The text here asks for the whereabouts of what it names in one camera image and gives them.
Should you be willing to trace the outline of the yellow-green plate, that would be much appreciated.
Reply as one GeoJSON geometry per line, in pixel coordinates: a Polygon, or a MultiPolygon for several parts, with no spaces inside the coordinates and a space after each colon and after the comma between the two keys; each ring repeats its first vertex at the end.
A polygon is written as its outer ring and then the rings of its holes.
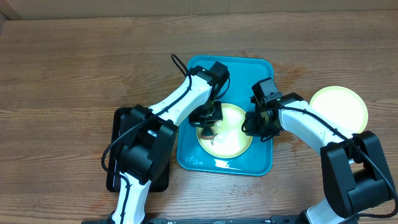
{"type": "Polygon", "coordinates": [[[200,146],[207,153],[215,157],[229,159],[246,151],[251,145],[252,136],[246,135],[241,130],[246,115],[243,109],[230,103],[222,103],[221,109],[223,119],[211,127],[215,134],[213,139],[201,137],[203,128],[197,128],[196,132],[200,146]]]}
{"type": "Polygon", "coordinates": [[[363,99],[343,86],[328,86],[317,91],[310,100],[310,107],[354,133],[363,132],[368,123],[368,109],[363,99]]]}

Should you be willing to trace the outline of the green orange scrub sponge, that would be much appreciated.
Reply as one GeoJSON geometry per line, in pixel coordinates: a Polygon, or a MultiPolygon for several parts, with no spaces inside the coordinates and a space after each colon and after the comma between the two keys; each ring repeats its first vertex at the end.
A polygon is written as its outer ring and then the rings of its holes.
{"type": "Polygon", "coordinates": [[[216,137],[216,133],[210,126],[206,126],[200,131],[199,137],[204,140],[211,140],[216,137]]]}

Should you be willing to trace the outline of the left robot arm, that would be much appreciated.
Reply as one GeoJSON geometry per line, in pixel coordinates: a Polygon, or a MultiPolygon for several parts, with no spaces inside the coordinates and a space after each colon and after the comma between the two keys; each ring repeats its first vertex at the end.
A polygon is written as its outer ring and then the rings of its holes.
{"type": "Polygon", "coordinates": [[[212,126],[223,119],[221,89],[229,86],[226,65],[215,62],[210,69],[201,66],[177,67],[185,75],[184,82],[168,97],[150,107],[136,105],[119,115],[119,128],[101,157],[101,166],[112,180],[118,180],[118,205],[107,223],[142,223],[151,183],[167,167],[185,119],[201,136],[215,136],[212,126]]]}

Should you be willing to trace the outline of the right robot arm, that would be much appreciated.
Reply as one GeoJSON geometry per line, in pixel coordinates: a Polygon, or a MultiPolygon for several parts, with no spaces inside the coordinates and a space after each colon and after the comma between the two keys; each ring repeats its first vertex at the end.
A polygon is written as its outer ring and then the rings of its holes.
{"type": "Polygon", "coordinates": [[[253,112],[242,131],[267,142],[287,131],[319,153],[325,198],[291,219],[292,223],[357,223],[361,217],[391,218],[366,213],[397,201],[397,192],[379,138],[371,131],[354,133],[315,112],[298,94],[283,95],[273,79],[252,86],[253,112]]]}

